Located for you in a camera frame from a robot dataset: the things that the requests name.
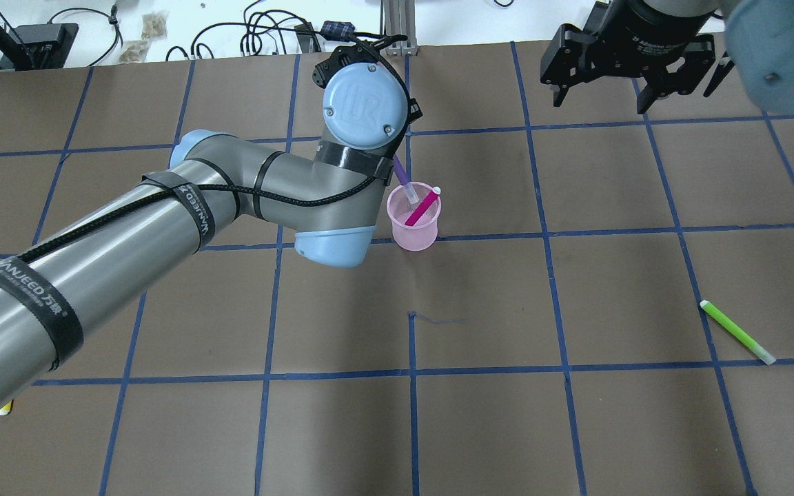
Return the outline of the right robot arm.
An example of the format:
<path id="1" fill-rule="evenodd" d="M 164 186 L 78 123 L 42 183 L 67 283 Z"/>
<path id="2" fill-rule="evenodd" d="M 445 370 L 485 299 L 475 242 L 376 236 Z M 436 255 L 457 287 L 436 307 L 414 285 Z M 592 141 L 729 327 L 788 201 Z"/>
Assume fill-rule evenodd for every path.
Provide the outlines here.
<path id="1" fill-rule="evenodd" d="M 540 81 L 560 107 L 572 87 L 604 76 L 645 81 L 636 110 L 737 70 L 762 111 L 794 113 L 794 1 L 598 1 L 580 26 L 558 28 Z"/>

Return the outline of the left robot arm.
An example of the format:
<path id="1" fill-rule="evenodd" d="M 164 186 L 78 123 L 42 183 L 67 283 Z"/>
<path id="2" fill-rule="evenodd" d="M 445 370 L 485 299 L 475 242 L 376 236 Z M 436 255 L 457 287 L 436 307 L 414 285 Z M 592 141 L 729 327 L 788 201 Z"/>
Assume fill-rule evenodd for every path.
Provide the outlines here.
<path id="1" fill-rule="evenodd" d="M 321 63 L 313 81 L 325 129 L 312 160 L 192 131 L 164 172 L 0 260 L 0 407 L 241 216 L 292 229 L 298 253 L 315 263 L 365 260 L 395 151 L 421 110 L 377 63 Z"/>

